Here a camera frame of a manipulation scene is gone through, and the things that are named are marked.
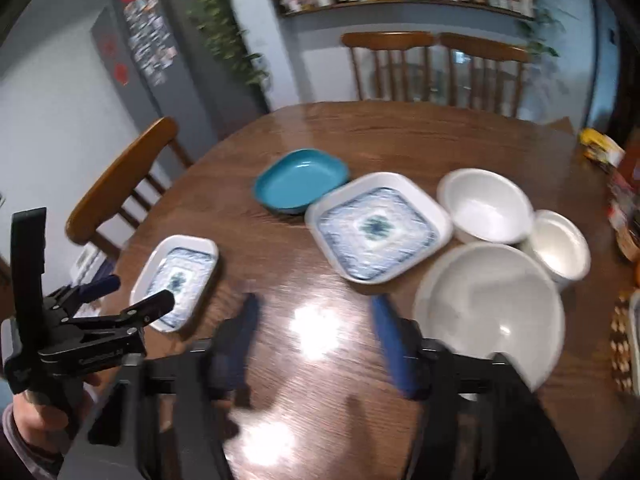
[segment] green leaves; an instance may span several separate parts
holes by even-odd
[[[558,51],[545,44],[545,38],[550,31],[559,30],[565,32],[564,26],[547,8],[546,0],[534,0],[536,4],[533,20],[519,20],[518,29],[520,35],[527,40],[527,51],[534,62],[539,61],[542,55],[560,57]]]
[[[204,37],[210,53],[222,60],[247,85],[260,84],[268,73],[254,65],[262,54],[248,54],[242,41],[244,30],[236,23],[230,0],[195,0],[187,16]]]

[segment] gray wall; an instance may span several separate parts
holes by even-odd
[[[138,134],[91,40],[107,1],[32,0],[0,48],[0,254],[11,214],[46,206],[46,292],[82,251],[65,236],[69,213]],[[104,230],[117,243],[130,232],[119,219]]]

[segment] teal dish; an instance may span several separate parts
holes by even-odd
[[[258,177],[254,196],[268,209],[295,215],[348,179],[349,170],[339,158],[320,150],[297,150]]]

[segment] white square dish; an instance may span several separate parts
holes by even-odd
[[[218,263],[218,247],[211,240],[173,235],[165,238],[146,261],[129,297],[133,305],[168,290],[174,308],[151,323],[159,332],[180,330],[190,319]]]
[[[371,173],[328,193],[305,222],[334,269],[356,283],[391,280],[452,234],[446,211],[397,173]]]

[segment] large white bowl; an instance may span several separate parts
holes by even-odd
[[[452,171],[438,184],[438,202],[464,243],[513,245],[529,236],[533,226],[527,196],[511,180],[491,171]]]
[[[564,343],[558,291],[530,256],[509,246],[475,243],[441,257],[414,303],[422,336],[453,351],[510,356],[532,390],[549,376]]]

